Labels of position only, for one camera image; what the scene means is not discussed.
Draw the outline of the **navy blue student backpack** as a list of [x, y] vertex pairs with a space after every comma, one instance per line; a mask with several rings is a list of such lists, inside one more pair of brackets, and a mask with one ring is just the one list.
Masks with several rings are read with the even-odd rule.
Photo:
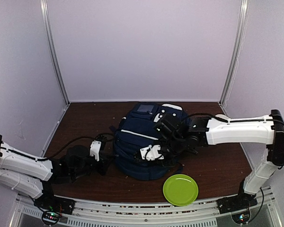
[[154, 128], [165, 114], [184, 120], [186, 125], [191, 123], [187, 118], [187, 112], [181, 106], [139, 102], [121, 119], [118, 127], [109, 127], [114, 134], [115, 165], [124, 174], [137, 180], [149, 181], [162, 178], [171, 169], [154, 166], [154, 161], [134, 158], [134, 154], [141, 148], [166, 144], [161, 134]]

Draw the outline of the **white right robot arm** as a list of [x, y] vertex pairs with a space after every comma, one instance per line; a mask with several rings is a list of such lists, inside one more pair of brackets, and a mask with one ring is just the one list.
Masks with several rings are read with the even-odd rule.
[[223, 114], [195, 113], [179, 120], [164, 114], [155, 130], [176, 152], [224, 143], [260, 143], [266, 146], [264, 158], [243, 180], [242, 191], [233, 198], [233, 205], [242, 209], [251, 202], [261, 186], [284, 166], [284, 120], [279, 110], [254, 118], [232, 119]]

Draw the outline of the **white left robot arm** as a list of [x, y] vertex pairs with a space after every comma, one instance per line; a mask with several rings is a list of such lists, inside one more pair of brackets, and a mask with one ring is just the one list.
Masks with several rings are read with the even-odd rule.
[[2, 140], [0, 135], [0, 183], [12, 190], [23, 192], [40, 202], [48, 210], [59, 205], [53, 196], [52, 184], [73, 183], [78, 178], [97, 171], [105, 175], [114, 156], [102, 154], [106, 139], [99, 135], [90, 147], [68, 144], [64, 156], [38, 157], [18, 150]]

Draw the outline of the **green plastic plate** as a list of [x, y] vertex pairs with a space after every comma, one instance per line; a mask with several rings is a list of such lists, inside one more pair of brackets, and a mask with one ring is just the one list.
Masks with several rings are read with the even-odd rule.
[[185, 174], [170, 176], [164, 182], [162, 191], [165, 199], [174, 206], [190, 205], [199, 195], [196, 181]]

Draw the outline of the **white and black bowl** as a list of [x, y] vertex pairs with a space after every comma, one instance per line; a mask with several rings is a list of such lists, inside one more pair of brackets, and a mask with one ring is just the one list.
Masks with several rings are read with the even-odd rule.
[[225, 120], [228, 120], [228, 119], [229, 119], [229, 117], [226, 116], [226, 115], [224, 115], [224, 114], [217, 114], [215, 117], [217, 117], [217, 118], [222, 118], [222, 119], [225, 119]]

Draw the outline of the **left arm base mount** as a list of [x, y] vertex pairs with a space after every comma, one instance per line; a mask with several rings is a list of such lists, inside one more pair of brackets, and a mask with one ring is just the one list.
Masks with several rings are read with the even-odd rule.
[[34, 206], [41, 211], [41, 220], [46, 226], [56, 225], [63, 214], [71, 215], [75, 207], [75, 201], [71, 199], [52, 197], [32, 199]]

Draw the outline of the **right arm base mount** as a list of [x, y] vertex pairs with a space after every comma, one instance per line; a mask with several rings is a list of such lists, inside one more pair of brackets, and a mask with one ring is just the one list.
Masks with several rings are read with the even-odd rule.
[[249, 223], [251, 220], [250, 208], [258, 204], [254, 196], [240, 196], [238, 194], [218, 199], [216, 202], [219, 213], [230, 213], [232, 221], [238, 225]]

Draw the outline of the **front aluminium rail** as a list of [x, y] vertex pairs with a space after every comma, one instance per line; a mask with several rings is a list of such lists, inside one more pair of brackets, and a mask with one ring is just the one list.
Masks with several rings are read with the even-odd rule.
[[[196, 200], [176, 207], [164, 203], [118, 203], [73, 199], [72, 214], [62, 214], [54, 227], [284, 227], [279, 207], [270, 187], [256, 196], [258, 204], [249, 208], [251, 222], [237, 224], [234, 219], [248, 209], [220, 213], [217, 200]], [[33, 202], [19, 194], [12, 206], [8, 227], [46, 227], [42, 212]]]

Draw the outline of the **right aluminium frame post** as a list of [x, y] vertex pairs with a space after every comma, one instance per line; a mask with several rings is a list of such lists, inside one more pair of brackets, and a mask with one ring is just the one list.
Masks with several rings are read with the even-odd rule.
[[244, 43], [246, 32], [246, 23], [248, 20], [249, 0], [242, 0], [240, 5], [240, 13], [237, 25], [237, 32], [235, 36], [234, 47], [231, 55], [231, 61], [220, 98], [220, 106], [226, 108], [227, 101], [229, 100], [232, 86], [235, 80], [236, 72], [239, 66], [239, 56]]

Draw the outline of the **aluminium frame post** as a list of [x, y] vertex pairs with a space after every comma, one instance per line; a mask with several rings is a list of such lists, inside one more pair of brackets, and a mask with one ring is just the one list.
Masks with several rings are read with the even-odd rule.
[[55, 77], [58, 82], [58, 87], [60, 89], [60, 92], [62, 94], [64, 103], [66, 105], [70, 104], [67, 91], [65, 88], [64, 81], [62, 79], [62, 74], [61, 74], [61, 69], [58, 63], [58, 58], [57, 58], [57, 53], [54, 45], [54, 40], [53, 40], [53, 33], [51, 29], [51, 23], [50, 23], [50, 16], [49, 16], [49, 11], [48, 11], [48, 1], [47, 0], [40, 0], [40, 6], [41, 6], [41, 13], [44, 21], [44, 27], [45, 27], [45, 32], [47, 36], [47, 41], [48, 41], [48, 46], [49, 46], [49, 52], [50, 52], [50, 57], [55, 73]]
[[232, 86], [235, 80], [236, 72], [239, 66], [239, 56], [244, 43], [246, 32], [246, 23], [248, 20], [249, 0], [242, 0], [240, 5], [240, 13], [237, 25], [237, 32], [235, 36], [234, 47], [231, 55], [231, 61], [220, 98], [220, 106], [226, 108], [227, 101], [229, 100]]

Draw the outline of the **left aluminium frame post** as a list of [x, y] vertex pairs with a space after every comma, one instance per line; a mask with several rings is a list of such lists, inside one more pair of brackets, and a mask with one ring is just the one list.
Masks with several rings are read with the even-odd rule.
[[60, 89], [60, 92], [62, 94], [64, 103], [66, 105], [70, 104], [67, 91], [65, 88], [64, 81], [62, 79], [62, 74], [61, 74], [61, 69], [58, 63], [58, 58], [57, 58], [57, 53], [54, 45], [54, 40], [53, 40], [53, 33], [51, 29], [51, 23], [50, 23], [50, 16], [49, 16], [49, 11], [48, 11], [48, 1], [47, 0], [40, 0], [40, 6], [41, 6], [41, 13], [44, 21], [44, 27], [45, 27], [45, 32], [47, 36], [47, 41], [48, 41], [48, 46], [49, 46], [49, 52], [50, 52], [50, 57], [55, 73], [55, 77], [58, 82], [58, 87]]

